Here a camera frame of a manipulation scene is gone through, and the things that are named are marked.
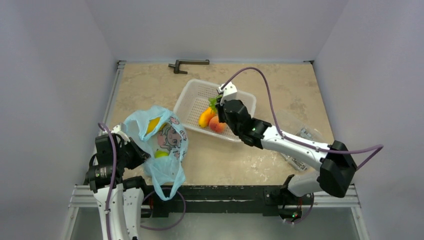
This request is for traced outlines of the fake peach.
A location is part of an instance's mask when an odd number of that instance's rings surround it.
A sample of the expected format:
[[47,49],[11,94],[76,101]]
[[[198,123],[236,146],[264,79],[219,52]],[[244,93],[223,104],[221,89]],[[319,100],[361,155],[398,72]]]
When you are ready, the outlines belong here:
[[208,126],[213,132],[222,134],[225,131],[227,124],[220,122],[219,117],[216,115],[209,121]]

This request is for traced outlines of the orange yellow fake mango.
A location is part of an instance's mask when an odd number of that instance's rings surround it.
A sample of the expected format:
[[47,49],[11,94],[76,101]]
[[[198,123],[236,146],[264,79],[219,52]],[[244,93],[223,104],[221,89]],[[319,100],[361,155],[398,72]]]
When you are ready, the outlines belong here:
[[198,119],[198,126],[201,128],[206,128],[209,125],[209,122],[213,117],[216,116],[215,111],[208,107],[200,116]]

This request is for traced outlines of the light blue plastic bag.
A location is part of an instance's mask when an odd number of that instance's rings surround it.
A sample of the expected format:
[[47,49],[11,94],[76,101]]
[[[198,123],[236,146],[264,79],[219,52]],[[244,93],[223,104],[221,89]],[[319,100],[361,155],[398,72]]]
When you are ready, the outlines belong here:
[[[156,128],[146,134],[150,120],[158,117]],[[151,155],[142,167],[151,178],[156,194],[163,201],[171,200],[186,180],[182,163],[188,153],[189,139],[184,126],[174,112],[158,105],[136,110],[123,123],[126,135]],[[168,151],[169,156],[155,158],[157,150]]]

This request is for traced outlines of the green fake grapes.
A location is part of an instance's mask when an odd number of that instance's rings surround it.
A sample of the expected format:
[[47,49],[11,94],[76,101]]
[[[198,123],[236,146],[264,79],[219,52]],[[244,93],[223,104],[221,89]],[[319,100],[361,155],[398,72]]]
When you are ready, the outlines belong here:
[[217,96],[215,96],[215,97],[210,97],[210,98],[208,98],[208,101],[209,101],[209,107],[210,107],[210,109],[216,114],[218,111],[217,111],[217,107],[216,107],[216,105],[217,104],[219,104],[220,103],[220,101],[221,101],[221,95],[220,94],[218,94]]

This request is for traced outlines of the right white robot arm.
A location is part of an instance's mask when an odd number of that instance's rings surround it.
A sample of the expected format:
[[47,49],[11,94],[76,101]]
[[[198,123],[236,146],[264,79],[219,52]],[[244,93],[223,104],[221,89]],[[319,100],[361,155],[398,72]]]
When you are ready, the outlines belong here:
[[315,170],[286,179],[280,191],[284,202],[292,204],[306,194],[321,191],[333,197],[345,197],[357,165],[350,154],[343,153],[346,146],[342,142],[313,142],[284,133],[269,122],[251,117],[246,106],[238,99],[215,106],[219,121],[226,123],[244,144],[288,155]]

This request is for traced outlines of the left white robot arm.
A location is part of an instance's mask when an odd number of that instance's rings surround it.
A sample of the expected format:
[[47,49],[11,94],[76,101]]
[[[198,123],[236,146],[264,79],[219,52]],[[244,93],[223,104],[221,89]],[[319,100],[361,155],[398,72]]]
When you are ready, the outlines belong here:
[[95,139],[96,153],[89,161],[85,184],[93,193],[105,240],[139,240],[142,204],[149,199],[141,176],[123,179],[125,170],[133,170],[150,158],[131,137],[121,130]]

